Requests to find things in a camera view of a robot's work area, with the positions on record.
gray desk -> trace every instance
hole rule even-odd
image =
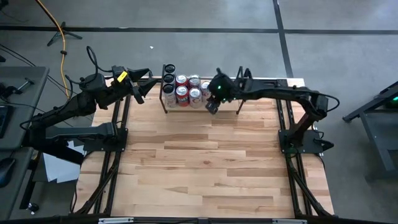
[[[6,86],[18,87],[25,82],[25,77],[30,78],[35,85],[27,87],[21,95],[10,96],[9,101],[37,106],[48,73],[49,70],[45,67],[0,67],[0,82]],[[33,153],[32,148],[20,148],[25,131],[19,127],[19,124],[31,119],[34,109],[28,106],[12,106],[14,107],[12,118],[4,137],[0,139],[0,159],[9,157],[12,150],[18,150],[12,156],[16,159],[16,164],[11,181],[7,186],[0,188],[0,220],[7,220],[12,212]]]

wooden table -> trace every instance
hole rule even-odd
[[[288,84],[303,86],[304,81],[290,78]],[[119,167],[112,216],[294,217],[285,158],[277,137],[280,127],[275,100],[247,101],[239,115],[165,114],[159,90],[160,86],[154,87],[143,105],[132,98],[129,137]],[[292,106],[298,121],[303,109],[295,102]],[[97,110],[93,125],[110,122],[112,113],[112,106],[107,111]],[[103,152],[92,153],[82,165],[76,210],[97,187],[103,156]],[[320,159],[308,154],[302,157],[309,189],[333,213]],[[103,207],[108,190],[105,192]],[[301,190],[297,192],[304,212]]]

desk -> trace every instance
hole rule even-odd
[[[293,78],[288,84],[303,86],[304,81]],[[275,100],[247,101],[239,115],[165,114],[159,91],[155,86],[143,105],[131,102],[113,216],[294,217]],[[298,121],[304,111],[297,103],[292,106]],[[93,125],[110,122],[112,113],[112,106],[97,110]],[[83,163],[76,209],[98,185],[103,156],[94,152]],[[321,161],[313,155],[302,157],[309,189],[333,213]],[[301,190],[297,193],[304,211]]]
[[[45,67],[0,67],[0,82],[4,82],[6,86],[19,87],[25,82],[25,77],[33,80],[35,85],[24,89],[24,93],[21,95],[11,95],[9,101],[11,103],[36,106],[48,73],[49,70]],[[14,112],[4,137],[0,139],[0,160],[9,157],[12,150],[17,149],[12,156],[16,159],[16,164],[12,172],[11,181],[7,186],[0,188],[0,202],[2,202],[0,220],[7,220],[12,212],[33,153],[32,148],[21,148],[25,131],[19,127],[19,124],[29,120],[35,109],[21,105],[12,106],[14,107]]]

can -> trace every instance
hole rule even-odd
[[[200,89],[194,87],[189,91],[189,103],[193,108],[199,108],[201,106],[201,92]]]
[[[177,75],[177,77],[175,78],[175,84],[177,86],[188,86],[188,79],[183,74]]]
[[[173,74],[166,74],[163,76],[163,82],[175,86],[175,78]]]
[[[174,86],[171,84],[166,84],[163,86],[163,95],[165,98],[166,105],[168,107],[176,107],[177,106],[177,99],[175,97]]]
[[[209,90],[209,81],[205,81],[200,85],[201,97],[202,101],[206,102],[206,100],[210,97],[211,93]]]
[[[188,88],[185,86],[179,86],[177,87],[177,90],[175,92],[177,95],[178,105],[188,106],[189,105]]]
[[[199,77],[199,75],[191,75],[189,77],[188,85],[189,85],[189,89],[200,88],[200,77]]]
[[[166,65],[166,66],[164,67],[164,71],[165,71],[166,73],[175,75],[175,66],[172,65],[172,64],[168,64],[168,65]]]

concrete floor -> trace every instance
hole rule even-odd
[[[46,0],[43,3],[59,21],[74,26],[194,27],[276,29],[272,0]],[[286,29],[398,29],[395,0],[280,0]],[[5,8],[23,25],[50,26],[34,1],[15,0]],[[0,24],[17,24],[0,16]],[[0,31],[0,43],[37,65],[50,67],[60,81],[62,45],[46,47],[53,32]],[[94,48],[103,68],[124,65],[149,67],[160,74],[163,63],[174,63],[186,73],[215,74],[215,68],[234,74],[238,65],[249,67],[256,77],[285,77],[278,34],[204,33],[79,33],[83,40],[67,39],[65,73],[73,79],[94,72],[85,46]],[[326,175],[335,213],[344,218],[398,223],[398,182],[367,183],[364,175],[380,168],[360,120],[341,120],[396,82],[398,39],[395,35],[287,35],[294,77],[307,86],[334,95],[341,106],[318,124],[335,147],[325,153]],[[23,65],[8,55],[0,66]],[[45,86],[39,108],[50,109],[65,100],[51,83]],[[72,125],[88,126],[85,118]],[[32,201],[41,206],[36,217],[65,215],[74,184],[41,184]],[[64,192],[62,200],[55,195]],[[15,211],[13,218],[30,217]]]

